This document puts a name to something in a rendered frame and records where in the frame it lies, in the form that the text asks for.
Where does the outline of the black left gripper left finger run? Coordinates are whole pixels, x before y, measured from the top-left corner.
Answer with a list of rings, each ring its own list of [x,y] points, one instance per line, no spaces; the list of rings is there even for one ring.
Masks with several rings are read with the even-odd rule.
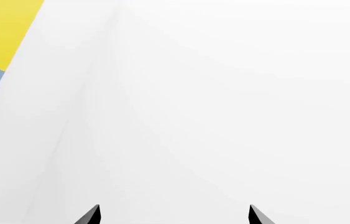
[[[91,210],[84,214],[77,222],[74,224],[100,224],[101,212],[99,205],[95,205]]]

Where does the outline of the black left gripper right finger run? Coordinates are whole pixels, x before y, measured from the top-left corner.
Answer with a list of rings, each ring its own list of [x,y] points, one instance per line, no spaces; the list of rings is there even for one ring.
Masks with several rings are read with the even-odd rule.
[[[263,214],[255,205],[250,205],[248,214],[249,224],[275,224],[268,216]]]

